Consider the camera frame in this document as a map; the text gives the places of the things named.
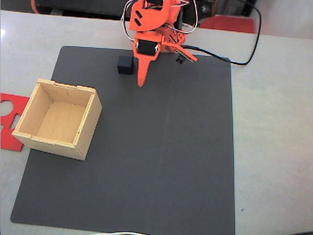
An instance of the wooden panel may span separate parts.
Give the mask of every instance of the wooden panel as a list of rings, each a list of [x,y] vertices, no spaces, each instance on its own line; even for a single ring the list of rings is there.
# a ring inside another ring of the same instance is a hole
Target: wooden panel
[[[60,84],[50,80],[38,80],[49,94],[50,98],[69,104],[87,106],[93,88],[81,89],[81,86]]]
[[[29,148],[61,156],[67,156],[78,160],[84,160],[84,158],[77,153],[73,144],[32,137],[31,135],[24,135],[23,133],[16,133],[14,136]]]
[[[86,107],[52,101],[36,136],[73,143]]]
[[[15,130],[31,135],[37,134],[50,102],[49,95],[40,84],[37,84]]]
[[[74,142],[78,153],[84,159],[86,158],[93,133],[100,117],[101,110],[102,105],[100,99],[98,97],[98,94],[95,93],[90,99],[89,105],[87,107],[87,115],[82,120],[79,134]]]

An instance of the table surface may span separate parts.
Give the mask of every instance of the table surface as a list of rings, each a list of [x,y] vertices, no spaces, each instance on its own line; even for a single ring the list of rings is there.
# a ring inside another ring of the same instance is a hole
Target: table surface
[[[51,79],[62,46],[132,48],[121,22],[7,11],[0,17],[3,93],[30,96],[38,78]],[[244,61],[254,39],[197,29],[186,44]],[[313,40],[261,36],[251,63],[232,66],[236,235],[313,230],[312,61]],[[3,103],[1,114],[6,109]],[[28,154],[27,147],[1,149],[2,234],[90,234],[10,221]]]

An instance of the small cube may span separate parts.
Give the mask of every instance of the small cube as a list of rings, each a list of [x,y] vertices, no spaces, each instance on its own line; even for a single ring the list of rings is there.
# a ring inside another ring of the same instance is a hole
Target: small cube
[[[117,70],[119,74],[133,74],[134,58],[132,56],[120,55],[118,57]]]

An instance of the dark gray mat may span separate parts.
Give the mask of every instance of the dark gray mat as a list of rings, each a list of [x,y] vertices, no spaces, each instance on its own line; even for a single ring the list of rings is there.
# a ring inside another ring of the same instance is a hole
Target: dark gray mat
[[[162,54],[145,85],[131,51],[63,47],[52,79],[94,87],[103,111],[84,162],[31,150],[12,222],[152,235],[235,233],[230,65]]]

